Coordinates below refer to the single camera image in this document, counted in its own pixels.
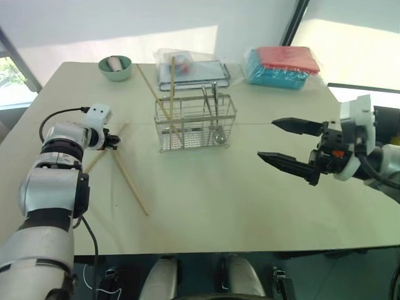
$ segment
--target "metal utensil holder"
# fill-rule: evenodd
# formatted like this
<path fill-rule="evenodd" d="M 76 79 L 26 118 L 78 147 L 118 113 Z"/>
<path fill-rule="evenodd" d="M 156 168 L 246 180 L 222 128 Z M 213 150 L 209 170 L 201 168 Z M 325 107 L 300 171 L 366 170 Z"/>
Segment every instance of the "metal utensil holder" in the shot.
<path fill-rule="evenodd" d="M 156 102 L 157 133 L 161 152 L 204 147 L 229 147 L 229 136 L 236 118 L 236 108 L 230 95 L 218 93 L 217 105 L 213 96 L 175 97 L 172 101 L 172 120 L 169 121 Z M 169 97 L 160 99 L 170 112 Z"/>

